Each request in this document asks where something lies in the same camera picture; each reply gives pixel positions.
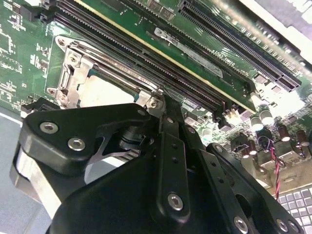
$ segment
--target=motherboard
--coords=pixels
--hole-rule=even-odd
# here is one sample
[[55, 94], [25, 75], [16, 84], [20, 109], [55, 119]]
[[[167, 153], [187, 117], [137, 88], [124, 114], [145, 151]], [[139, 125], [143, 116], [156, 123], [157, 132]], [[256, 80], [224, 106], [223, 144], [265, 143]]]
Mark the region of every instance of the motherboard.
[[271, 143], [281, 173], [311, 159], [311, 71], [235, 0], [0, 1], [2, 107], [23, 116], [23, 105], [44, 98], [61, 108], [157, 109], [166, 94], [204, 145], [253, 158], [268, 188]]

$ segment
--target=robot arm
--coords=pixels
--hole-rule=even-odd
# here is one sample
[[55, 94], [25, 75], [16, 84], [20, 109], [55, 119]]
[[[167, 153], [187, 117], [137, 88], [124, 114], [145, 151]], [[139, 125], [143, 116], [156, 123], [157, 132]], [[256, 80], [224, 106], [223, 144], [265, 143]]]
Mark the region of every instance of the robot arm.
[[[11, 179], [44, 205], [49, 234], [304, 233], [221, 145], [204, 148], [178, 102], [164, 103], [160, 118], [122, 104], [24, 120]], [[85, 184], [89, 163], [133, 149], [137, 158]]]

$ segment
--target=capacitor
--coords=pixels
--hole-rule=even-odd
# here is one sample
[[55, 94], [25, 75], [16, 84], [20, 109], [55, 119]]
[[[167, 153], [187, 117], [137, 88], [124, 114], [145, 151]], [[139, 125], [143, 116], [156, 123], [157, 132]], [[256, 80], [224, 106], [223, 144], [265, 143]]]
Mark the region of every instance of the capacitor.
[[300, 146], [309, 146], [310, 143], [304, 130], [297, 131], [296, 136]]
[[249, 148], [246, 148], [246, 149], [243, 149], [242, 151], [241, 151], [241, 154], [242, 154], [242, 157], [243, 158], [249, 158]]
[[254, 116], [250, 119], [252, 130], [254, 132], [261, 131], [263, 129], [263, 124], [259, 116]]
[[287, 127], [285, 125], [281, 125], [278, 127], [278, 133], [282, 141], [289, 141], [291, 139]]
[[263, 110], [260, 112], [260, 118], [264, 125], [271, 125], [274, 123], [274, 118], [269, 110]]
[[210, 141], [213, 139], [213, 130], [211, 128], [204, 128], [202, 131], [203, 140]]
[[248, 141], [248, 146], [249, 146], [249, 155], [256, 155], [257, 154], [257, 149], [255, 147], [254, 140], [249, 140]]

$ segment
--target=screw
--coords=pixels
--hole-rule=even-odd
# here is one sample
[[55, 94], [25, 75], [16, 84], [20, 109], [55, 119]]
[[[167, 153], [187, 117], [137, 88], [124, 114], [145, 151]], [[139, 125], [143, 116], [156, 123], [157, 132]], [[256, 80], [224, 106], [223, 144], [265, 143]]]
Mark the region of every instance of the screw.
[[277, 225], [279, 226], [279, 228], [283, 231], [283, 232], [288, 232], [288, 227], [286, 226], [286, 224], [280, 220], [279, 218], [276, 220]]
[[180, 211], [183, 209], [183, 201], [176, 194], [169, 194], [168, 195], [168, 202], [169, 202], [169, 205], [176, 211]]
[[299, 233], [299, 228], [292, 221], [288, 220], [288, 223], [296, 233]]
[[168, 121], [169, 123], [174, 123], [174, 121], [173, 121], [170, 117], [167, 117], [167, 121]]
[[55, 94], [55, 89], [54, 88], [47, 88], [47, 92], [51, 95]]
[[189, 129], [190, 133], [195, 133], [195, 129], [194, 128], [188, 127], [188, 129]]
[[157, 102], [155, 100], [150, 101], [150, 107], [156, 108], [157, 107]]
[[142, 110], [138, 110], [137, 111], [140, 115], [142, 115], [142, 116], [144, 116], [145, 115], [145, 112], [144, 111], [142, 111]]
[[40, 124], [40, 130], [47, 134], [53, 134], [59, 130], [59, 127], [52, 122], [43, 122]]
[[218, 145], [215, 146], [215, 149], [220, 153], [223, 152], [223, 149]]
[[65, 45], [65, 41], [63, 39], [58, 39], [58, 43], [60, 46], [64, 46]]
[[235, 216], [234, 217], [234, 224], [240, 230], [241, 233], [243, 233], [243, 234], [248, 233], [248, 226], [241, 217]]
[[74, 54], [69, 55], [69, 61], [71, 62], [71, 65], [73, 65], [74, 67], [78, 66], [79, 60], [80, 59], [76, 55]]
[[86, 148], [86, 144], [80, 138], [71, 138], [67, 143], [68, 147], [75, 151], [82, 151]]

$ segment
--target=white label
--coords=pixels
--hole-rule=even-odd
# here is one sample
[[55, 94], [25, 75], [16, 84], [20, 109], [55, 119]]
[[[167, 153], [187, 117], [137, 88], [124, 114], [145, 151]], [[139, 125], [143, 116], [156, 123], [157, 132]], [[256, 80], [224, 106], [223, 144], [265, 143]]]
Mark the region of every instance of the white label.
[[13, 11], [13, 6], [11, 4], [8, 4], [7, 2], [3, 2], [4, 7], [8, 8], [9, 10]]
[[183, 53], [187, 54], [189, 57], [191, 57], [193, 60], [195, 60], [200, 65], [204, 66], [206, 69], [214, 73], [220, 78], [223, 78], [223, 74], [220, 68], [213, 65], [211, 62], [207, 61], [204, 57], [200, 56], [199, 54], [195, 53], [193, 50], [189, 49], [187, 46], [181, 44], [173, 37], [169, 36], [167, 33], [165, 33], [160, 28], [156, 28], [154, 31], [155, 35], [158, 37], [161, 37], [165, 39], [166, 41], [170, 42], [172, 45], [183, 51]]

